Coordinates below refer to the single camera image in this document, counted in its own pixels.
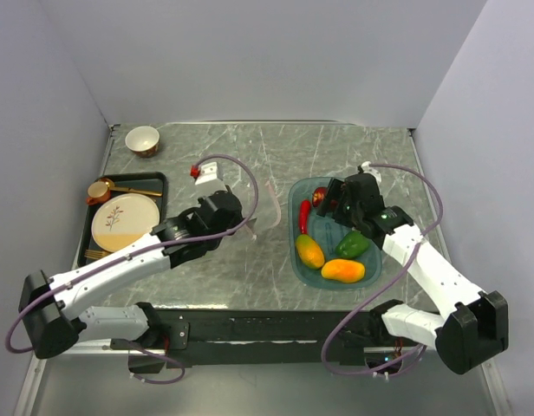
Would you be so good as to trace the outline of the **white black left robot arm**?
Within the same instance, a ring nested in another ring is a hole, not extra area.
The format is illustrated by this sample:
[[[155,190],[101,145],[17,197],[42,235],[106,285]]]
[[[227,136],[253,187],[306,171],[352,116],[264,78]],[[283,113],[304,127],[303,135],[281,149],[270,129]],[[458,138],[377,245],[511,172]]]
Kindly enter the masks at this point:
[[[53,358],[79,341],[123,339],[143,348],[163,341],[166,326],[150,303],[98,303],[130,283],[216,250],[243,220],[239,199],[217,191],[101,260],[52,277],[41,271],[26,277],[19,313],[36,357]]]

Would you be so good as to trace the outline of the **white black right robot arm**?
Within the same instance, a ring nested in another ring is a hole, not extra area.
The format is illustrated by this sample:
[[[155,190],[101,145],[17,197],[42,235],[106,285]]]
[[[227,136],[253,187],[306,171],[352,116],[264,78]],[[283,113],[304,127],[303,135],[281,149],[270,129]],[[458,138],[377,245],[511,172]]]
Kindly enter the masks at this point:
[[[457,271],[398,206],[387,206],[376,177],[367,170],[332,178],[318,207],[320,216],[350,226],[393,258],[428,294],[434,313],[391,300],[369,312],[368,336],[379,345],[395,338],[431,348],[456,374],[464,374],[509,347],[509,307]]]

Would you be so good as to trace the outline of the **clear zip top bag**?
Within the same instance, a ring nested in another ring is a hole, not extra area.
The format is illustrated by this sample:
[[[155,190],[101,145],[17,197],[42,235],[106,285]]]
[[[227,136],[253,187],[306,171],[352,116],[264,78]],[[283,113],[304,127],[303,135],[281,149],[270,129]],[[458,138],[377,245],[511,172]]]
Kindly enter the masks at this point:
[[[258,201],[256,210],[250,221],[240,228],[235,236],[244,241],[255,241],[260,235],[279,225],[282,213],[274,187],[269,180],[259,179]],[[243,206],[243,216],[246,217],[252,208],[254,190],[250,182],[240,181],[232,191],[238,196]]]

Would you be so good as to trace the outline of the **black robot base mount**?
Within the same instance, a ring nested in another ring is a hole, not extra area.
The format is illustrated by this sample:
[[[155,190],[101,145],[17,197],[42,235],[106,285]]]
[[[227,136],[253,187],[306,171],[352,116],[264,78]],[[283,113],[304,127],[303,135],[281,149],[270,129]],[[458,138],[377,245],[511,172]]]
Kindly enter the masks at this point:
[[[163,368],[203,365],[311,363],[344,318],[341,311],[233,311],[155,309],[139,302],[128,308],[91,307],[73,320],[55,321],[43,358],[80,341],[109,340],[127,350],[128,368],[148,382]]]

